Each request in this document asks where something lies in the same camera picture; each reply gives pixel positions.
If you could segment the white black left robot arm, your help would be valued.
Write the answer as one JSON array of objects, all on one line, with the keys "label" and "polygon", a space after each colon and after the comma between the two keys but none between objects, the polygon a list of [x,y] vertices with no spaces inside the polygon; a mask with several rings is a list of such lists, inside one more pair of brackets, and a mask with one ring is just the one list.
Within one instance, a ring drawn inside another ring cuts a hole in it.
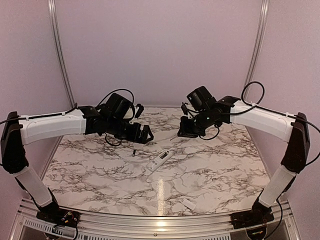
[{"label": "white black left robot arm", "polygon": [[0,139],[1,166],[13,175],[53,223],[63,219],[57,200],[38,174],[29,165],[25,146],[31,143],[67,135],[112,135],[120,141],[147,144],[154,136],[148,125],[133,122],[143,112],[141,104],[118,94],[108,93],[96,106],[75,106],[68,111],[41,115],[8,114]]}]

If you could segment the white battery cover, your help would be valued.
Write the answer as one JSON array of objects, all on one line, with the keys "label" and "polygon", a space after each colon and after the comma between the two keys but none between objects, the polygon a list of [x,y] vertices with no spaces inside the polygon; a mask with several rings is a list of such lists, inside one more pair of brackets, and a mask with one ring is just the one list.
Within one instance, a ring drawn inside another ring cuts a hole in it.
[{"label": "white battery cover", "polygon": [[196,208],[196,205],[186,198],[183,199],[181,203],[190,210],[194,210]]}]

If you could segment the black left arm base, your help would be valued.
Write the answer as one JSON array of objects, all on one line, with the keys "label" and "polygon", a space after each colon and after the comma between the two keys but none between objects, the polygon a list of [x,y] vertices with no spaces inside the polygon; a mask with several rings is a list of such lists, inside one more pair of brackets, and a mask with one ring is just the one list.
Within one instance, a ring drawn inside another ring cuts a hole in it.
[{"label": "black left arm base", "polygon": [[37,219],[52,223],[55,226],[67,226],[71,228],[78,226],[80,213],[78,211],[61,208],[55,200],[46,206],[37,205],[37,208]]}]

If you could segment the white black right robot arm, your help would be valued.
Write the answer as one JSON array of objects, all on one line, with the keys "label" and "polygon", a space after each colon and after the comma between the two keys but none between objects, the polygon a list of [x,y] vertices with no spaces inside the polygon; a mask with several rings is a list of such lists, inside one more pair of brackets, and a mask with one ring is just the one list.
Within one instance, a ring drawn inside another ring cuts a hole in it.
[{"label": "white black right robot arm", "polygon": [[309,126],[303,113],[289,114],[248,103],[244,98],[225,96],[216,100],[205,86],[200,86],[187,95],[193,109],[185,104],[181,108],[184,115],[180,119],[177,135],[184,138],[201,138],[206,129],[222,124],[239,124],[253,128],[287,143],[287,149],[268,185],[248,212],[247,219],[258,224],[271,210],[271,206],[285,193],[296,176],[310,163],[307,161],[310,150]]}]

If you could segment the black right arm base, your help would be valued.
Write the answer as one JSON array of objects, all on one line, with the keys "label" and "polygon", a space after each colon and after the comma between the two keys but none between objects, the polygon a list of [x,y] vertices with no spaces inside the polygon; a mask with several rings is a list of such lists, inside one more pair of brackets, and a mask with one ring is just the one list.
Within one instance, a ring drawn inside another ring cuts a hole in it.
[{"label": "black right arm base", "polygon": [[230,218],[234,229],[262,225],[275,219],[272,208],[262,205],[258,199],[255,200],[250,210],[232,213]]}]

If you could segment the white remote control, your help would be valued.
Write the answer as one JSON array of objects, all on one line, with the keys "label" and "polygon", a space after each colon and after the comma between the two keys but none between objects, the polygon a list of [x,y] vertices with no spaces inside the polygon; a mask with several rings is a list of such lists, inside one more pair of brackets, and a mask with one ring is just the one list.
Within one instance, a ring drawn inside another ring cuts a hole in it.
[{"label": "white remote control", "polygon": [[157,157],[155,157],[146,165],[146,169],[151,172],[155,172],[172,156],[173,156],[173,153],[170,150],[163,150]]}]

